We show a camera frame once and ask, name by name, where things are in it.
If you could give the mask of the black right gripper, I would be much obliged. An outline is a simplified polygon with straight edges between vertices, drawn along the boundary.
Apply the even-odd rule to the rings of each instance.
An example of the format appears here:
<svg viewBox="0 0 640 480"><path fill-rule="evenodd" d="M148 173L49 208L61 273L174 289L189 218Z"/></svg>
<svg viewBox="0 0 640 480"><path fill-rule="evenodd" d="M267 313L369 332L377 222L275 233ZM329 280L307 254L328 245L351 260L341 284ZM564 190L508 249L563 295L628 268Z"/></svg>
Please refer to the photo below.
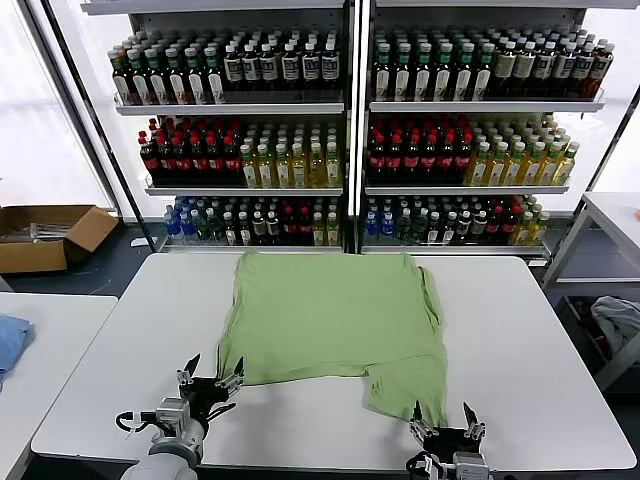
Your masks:
<svg viewBox="0 0 640 480"><path fill-rule="evenodd" d="M486 433L486 425L480 422L475 411L463 403L467 429L435 428L424 418L419 401L415 402L409 428L414 439L423 444L423 450L438 458L452 458L456 452L478 453Z"/></svg>

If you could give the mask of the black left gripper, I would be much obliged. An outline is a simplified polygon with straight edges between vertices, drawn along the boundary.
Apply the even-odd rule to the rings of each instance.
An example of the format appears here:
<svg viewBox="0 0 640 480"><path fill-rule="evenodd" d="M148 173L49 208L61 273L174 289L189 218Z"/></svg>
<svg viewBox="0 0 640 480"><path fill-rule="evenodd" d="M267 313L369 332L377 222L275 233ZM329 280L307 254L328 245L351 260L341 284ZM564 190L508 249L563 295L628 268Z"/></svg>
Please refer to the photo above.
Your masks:
<svg viewBox="0 0 640 480"><path fill-rule="evenodd" d="M201 355L196 354L176 372L180 397L189 403L190 416L195 420L213 420L236 406L229 402L244 384L244 358L233 372L222 379L194 378Z"/></svg>

